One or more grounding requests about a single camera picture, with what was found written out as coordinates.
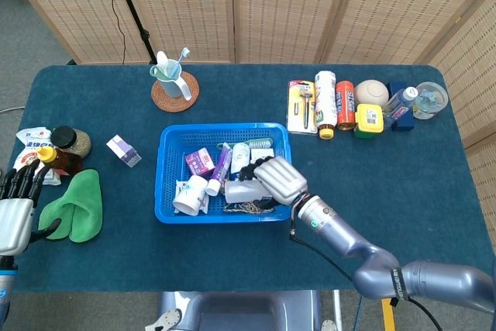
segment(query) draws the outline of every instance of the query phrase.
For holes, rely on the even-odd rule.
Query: blue box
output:
[[[390,81],[386,84],[389,97],[398,92],[400,89],[407,88],[406,83],[403,81]],[[415,127],[415,120],[413,119],[413,110],[408,110],[403,116],[393,123],[391,129],[393,131],[411,131]]]
[[[197,216],[174,214],[172,201],[176,181],[187,181],[191,176],[186,160],[191,154],[206,147],[214,163],[221,150],[218,143],[240,143],[247,140],[271,138],[276,156],[291,162],[288,131],[278,123],[217,123],[168,126],[160,136],[155,177],[155,216],[166,224],[210,224],[231,222],[270,222],[289,219],[291,209],[278,205],[273,212],[251,215],[242,212],[224,212],[224,196],[210,197],[208,214]]]

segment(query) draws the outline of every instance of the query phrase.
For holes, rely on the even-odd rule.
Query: woven screen panel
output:
[[[349,0],[325,61],[409,64],[465,0]]]
[[[120,64],[123,38],[112,0],[29,0],[79,64]],[[126,0],[115,0],[126,63],[150,60]]]
[[[485,0],[430,64],[444,75],[464,144],[494,132],[496,0]]]
[[[236,59],[313,62],[335,1],[235,0]]]
[[[186,61],[230,62],[234,56],[232,0],[133,0],[150,43],[176,59],[183,47]]]
[[[467,159],[487,231],[496,252],[496,141],[475,151],[467,151]]]

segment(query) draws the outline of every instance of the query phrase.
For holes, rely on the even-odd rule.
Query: round coaster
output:
[[[155,81],[152,87],[152,100],[159,109],[162,109],[165,112],[183,112],[184,110],[192,107],[196,102],[198,95],[200,95],[200,86],[198,85],[198,81],[193,75],[185,71],[181,73],[181,77],[186,81],[186,84],[191,91],[191,100],[186,101],[184,96],[178,98],[169,97],[160,85],[160,82]]]

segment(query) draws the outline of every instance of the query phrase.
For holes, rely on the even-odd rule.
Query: robotic arm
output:
[[[49,170],[43,167],[34,177],[39,164],[40,160],[34,160],[19,171],[10,170],[0,182],[0,330],[9,312],[17,275],[15,257],[30,243],[53,233],[61,222],[56,219],[48,228],[31,232],[36,203]]]
[[[272,158],[254,167],[254,176],[274,198],[291,206],[293,222],[297,215],[340,256],[363,261],[353,275],[353,284],[364,297],[408,299],[417,295],[494,313],[493,280],[484,272],[431,261],[401,266],[392,253],[363,238],[319,196],[310,195],[306,179],[284,158]],[[294,225],[291,234],[295,234]]]

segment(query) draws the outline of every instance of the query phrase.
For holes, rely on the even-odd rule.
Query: cable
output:
[[[317,253],[318,255],[320,255],[325,261],[327,261],[329,264],[331,264],[332,266],[334,266],[334,268],[339,272],[341,273],[344,278],[346,278],[348,281],[350,282],[353,282],[353,279],[351,278],[351,276],[346,273],[338,264],[336,264],[334,262],[333,259],[331,259],[330,257],[328,257],[325,253],[323,253],[321,250],[319,250],[318,248],[315,248],[313,247],[312,245],[306,243],[304,240],[300,240],[298,237],[296,236],[289,236],[289,239],[292,240],[293,242],[295,243],[298,243],[298,244],[301,244],[302,246],[304,247],[307,247],[309,248],[310,250],[312,250],[313,252]]]
[[[432,315],[431,312],[429,310],[427,310],[427,308],[424,305],[420,304],[419,302],[417,302],[413,298],[409,298],[408,301],[414,305],[417,305],[425,313],[425,315],[427,315],[429,317],[429,319],[432,321],[432,323],[434,323],[434,326],[437,328],[438,331],[443,331],[441,326],[438,324],[438,322],[434,318],[434,315]]]
[[[360,313],[362,312],[363,296],[360,296],[358,301],[358,308],[356,309],[355,323],[353,324],[353,331],[358,330],[358,325],[360,324]]]
[[[124,43],[124,51],[122,52],[122,64],[124,64],[124,61],[126,60],[126,35],[124,34],[124,32],[121,29],[121,25],[119,22],[119,16],[117,15],[117,12],[115,11],[115,7],[114,7],[114,0],[112,0],[112,11],[114,12],[115,18],[117,19],[117,28],[119,29],[119,31],[122,34],[122,42]]]
[[[3,114],[4,112],[13,112],[14,110],[23,110],[25,106],[18,106],[16,108],[9,108],[9,109],[3,109],[0,110],[0,114]]]

